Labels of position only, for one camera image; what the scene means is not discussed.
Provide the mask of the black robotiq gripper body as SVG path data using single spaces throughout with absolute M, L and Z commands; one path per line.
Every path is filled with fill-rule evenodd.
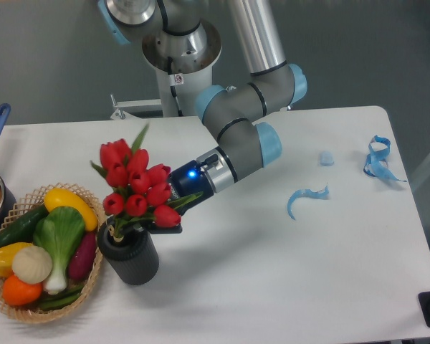
M 176 208 L 180 215 L 184 215 L 186 211 L 214 195 L 208 177 L 197 161 L 190 161 L 172 171 L 168 176 L 168 182 L 171 185 L 172 201 L 185 196 L 200 194 L 195 200 Z

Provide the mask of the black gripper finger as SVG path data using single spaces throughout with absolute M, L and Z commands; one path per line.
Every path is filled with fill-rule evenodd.
M 136 223 L 132 228 L 137 231 L 147 231 L 150 234 L 180 234 L 183 231 L 181 224 L 172 227 L 162 227 L 156 225 L 155 222 Z

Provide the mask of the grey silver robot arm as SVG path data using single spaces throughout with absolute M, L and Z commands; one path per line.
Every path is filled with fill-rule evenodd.
M 139 41 L 155 70 L 166 117 L 196 116 L 216 147 L 170 171 L 144 169 L 142 140 L 133 144 L 129 183 L 105 201 L 114 235 L 144 229 L 178 232 L 184 212 L 270 164 L 282 152 L 263 117 L 290 106 L 307 92 L 302 70 L 288 64 L 268 1 L 230 1 L 229 8 L 251 82 L 227 89 L 212 82 L 221 53 L 216 28 L 197 1 L 99 1 L 109 30 L 121 44 Z

